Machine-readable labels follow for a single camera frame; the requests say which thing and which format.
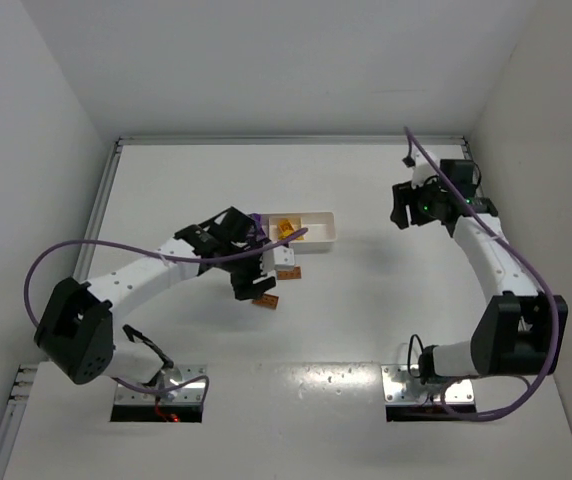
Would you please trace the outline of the brown lego brick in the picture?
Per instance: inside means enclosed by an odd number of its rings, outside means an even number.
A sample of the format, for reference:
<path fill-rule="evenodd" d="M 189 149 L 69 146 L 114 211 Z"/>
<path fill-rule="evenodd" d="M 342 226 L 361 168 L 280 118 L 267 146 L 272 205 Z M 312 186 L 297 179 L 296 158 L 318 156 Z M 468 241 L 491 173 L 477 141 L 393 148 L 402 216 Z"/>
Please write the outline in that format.
<path fill-rule="evenodd" d="M 264 294 L 258 299 L 253 299 L 251 303 L 262 308 L 276 310 L 279 304 L 279 297 L 276 295 Z"/>
<path fill-rule="evenodd" d="M 299 266 L 294 267 L 292 270 L 277 271 L 276 278 L 279 281 L 298 280 L 302 278 L 302 271 Z"/>

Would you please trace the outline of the orange curved lego brick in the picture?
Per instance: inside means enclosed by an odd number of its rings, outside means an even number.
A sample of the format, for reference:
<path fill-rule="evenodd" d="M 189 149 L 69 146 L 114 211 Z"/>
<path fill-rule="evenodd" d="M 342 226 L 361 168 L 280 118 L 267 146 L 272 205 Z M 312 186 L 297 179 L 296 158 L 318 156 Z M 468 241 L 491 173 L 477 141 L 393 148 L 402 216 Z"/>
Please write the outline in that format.
<path fill-rule="evenodd" d="M 277 220 L 278 239 L 282 240 L 301 228 L 300 218 L 280 218 Z"/>

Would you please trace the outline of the purple lego brick top pile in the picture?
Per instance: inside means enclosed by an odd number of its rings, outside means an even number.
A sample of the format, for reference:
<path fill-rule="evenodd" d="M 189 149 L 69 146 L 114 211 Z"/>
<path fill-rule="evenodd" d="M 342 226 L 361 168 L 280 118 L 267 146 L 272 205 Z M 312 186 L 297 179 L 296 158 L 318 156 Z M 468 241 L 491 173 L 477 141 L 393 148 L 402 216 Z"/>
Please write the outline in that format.
<path fill-rule="evenodd" d="M 251 213 L 250 218 L 253 220 L 253 223 L 254 223 L 255 234 L 257 236 L 264 236 L 265 233 L 264 233 L 264 230 L 262 227 L 261 215 L 257 214 L 257 213 Z"/>

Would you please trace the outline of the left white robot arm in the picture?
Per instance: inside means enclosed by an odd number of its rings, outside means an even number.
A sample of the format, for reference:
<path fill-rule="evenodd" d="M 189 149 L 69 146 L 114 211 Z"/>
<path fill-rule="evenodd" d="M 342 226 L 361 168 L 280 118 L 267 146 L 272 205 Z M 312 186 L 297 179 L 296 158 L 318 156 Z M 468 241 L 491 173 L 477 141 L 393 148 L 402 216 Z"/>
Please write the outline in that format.
<path fill-rule="evenodd" d="M 108 376 L 160 388 L 174 362 L 129 324 L 133 311 L 211 269 L 229 274 L 237 300 L 258 300 L 275 287 L 276 272 L 294 265 L 292 249 L 272 244 L 251 216 L 230 207 L 179 230 L 150 256 L 100 277 L 60 281 L 34 342 L 77 385 Z"/>

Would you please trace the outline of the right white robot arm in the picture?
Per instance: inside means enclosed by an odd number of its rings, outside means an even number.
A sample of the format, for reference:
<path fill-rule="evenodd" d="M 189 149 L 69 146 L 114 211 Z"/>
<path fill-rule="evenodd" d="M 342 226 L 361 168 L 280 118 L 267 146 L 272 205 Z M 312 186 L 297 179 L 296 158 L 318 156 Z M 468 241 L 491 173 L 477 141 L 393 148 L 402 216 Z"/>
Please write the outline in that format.
<path fill-rule="evenodd" d="M 445 159 L 433 169 L 406 157 L 409 181 L 393 186 L 391 221 L 399 228 L 439 222 L 466 255 L 487 301 L 472 337 L 423 348 L 417 374 L 424 383 L 458 377 L 552 374 L 551 315 L 561 322 L 568 306 L 560 295 L 547 299 L 532 275 L 503 248 L 506 239 L 493 202 L 477 193 L 475 164 Z"/>

